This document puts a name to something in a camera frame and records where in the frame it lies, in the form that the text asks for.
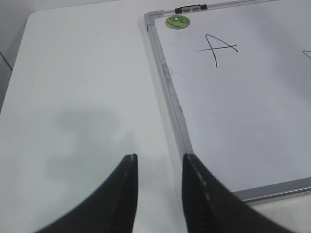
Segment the white wall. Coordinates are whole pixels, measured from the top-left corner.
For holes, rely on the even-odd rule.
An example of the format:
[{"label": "white wall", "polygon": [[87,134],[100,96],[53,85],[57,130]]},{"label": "white wall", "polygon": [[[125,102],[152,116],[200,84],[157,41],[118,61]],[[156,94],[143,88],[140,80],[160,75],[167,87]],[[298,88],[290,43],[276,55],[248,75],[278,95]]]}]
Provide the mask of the white wall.
[{"label": "white wall", "polygon": [[14,66],[27,18],[35,11],[103,1],[109,0],[0,0],[0,51]]}]

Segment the white table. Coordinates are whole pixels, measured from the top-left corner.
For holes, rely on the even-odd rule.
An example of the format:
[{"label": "white table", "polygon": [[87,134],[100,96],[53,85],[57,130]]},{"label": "white table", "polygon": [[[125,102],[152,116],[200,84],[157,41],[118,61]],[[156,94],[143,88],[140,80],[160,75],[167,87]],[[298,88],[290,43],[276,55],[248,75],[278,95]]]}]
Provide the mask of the white table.
[{"label": "white table", "polygon": [[[134,232],[186,232],[178,152],[143,15],[190,4],[120,0],[30,16],[0,115],[1,233],[54,221],[129,153],[139,162]],[[308,220],[293,218],[299,205],[310,216],[310,196],[257,208],[310,232]]]}]

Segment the whiteboard surface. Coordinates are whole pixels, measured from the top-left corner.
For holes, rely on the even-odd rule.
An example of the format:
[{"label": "whiteboard surface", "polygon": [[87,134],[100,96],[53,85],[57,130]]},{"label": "whiteboard surface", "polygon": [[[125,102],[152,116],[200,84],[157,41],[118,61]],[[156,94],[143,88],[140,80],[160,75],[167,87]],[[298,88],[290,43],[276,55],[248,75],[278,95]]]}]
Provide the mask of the whiteboard surface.
[{"label": "whiteboard surface", "polygon": [[[233,192],[311,177],[310,8],[280,0],[186,14],[182,30],[155,20],[193,150]],[[227,47],[220,40],[238,52],[214,50],[216,67],[200,50]]]}]

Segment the black marker writing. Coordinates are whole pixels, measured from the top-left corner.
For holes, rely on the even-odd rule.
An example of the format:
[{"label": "black marker writing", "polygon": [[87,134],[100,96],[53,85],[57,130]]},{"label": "black marker writing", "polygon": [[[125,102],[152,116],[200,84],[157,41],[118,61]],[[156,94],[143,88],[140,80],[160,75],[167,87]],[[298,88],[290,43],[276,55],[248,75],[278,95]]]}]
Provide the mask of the black marker writing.
[{"label": "black marker writing", "polygon": [[[211,45],[211,43],[210,43],[210,41],[209,41],[209,39],[208,39],[209,36],[212,37],[212,38],[214,38],[214,39],[216,39],[216,40],[219,40],[220,42],[223,42],[223,43],[226,44],[227,46],[218,47],[218,48],[213,48],[212,45]],[[222,40],[220,40],[220,39],[218,39],[218,38],[216,38],[216,37],[214,37],[214,36],[212,36],[212,35],[209,35],[209,34],[206,34],[206,35],[205,35],[205,38],[206,38],[206,41],[207,41],[208,44],[209,44],[210,49],[199,50],[199,51],[197,51],[197,52],[202,52],[202,51],[211,50],[211,51],[213,52],[213,55],[214,55],[214,59],[215,59],[215,63],[216,63],[216,67],[217,67],[217,68],[218,68],[218,63],[217,63],[217,58],[216,58],[215,50],[232,48],[233,50],[235,50],[235,52],[238,52],[238,50],[234,48],[234,47],[237,46],[237,45],[229,45],[228,43],[226,43],[226,42],[224,42],[224,41],[222,41]]]},{"label": "black marker writing", "polygon": [[311,53],[311,51],[303,50],[302,52],[311,59],[311,54],[308,54],[309,52]]}]

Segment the green sticker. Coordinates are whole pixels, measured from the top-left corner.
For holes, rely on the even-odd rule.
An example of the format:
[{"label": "green sticker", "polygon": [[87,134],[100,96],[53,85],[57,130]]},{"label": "green sticker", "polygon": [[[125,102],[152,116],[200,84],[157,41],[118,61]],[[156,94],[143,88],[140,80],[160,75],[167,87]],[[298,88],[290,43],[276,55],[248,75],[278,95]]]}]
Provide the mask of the green sticker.
[{"label": "green sticker", "polygon": [[189,26],[190,19],[185,16],[171,16],[165,21],[166,26],[172,29],[184,29]]}]

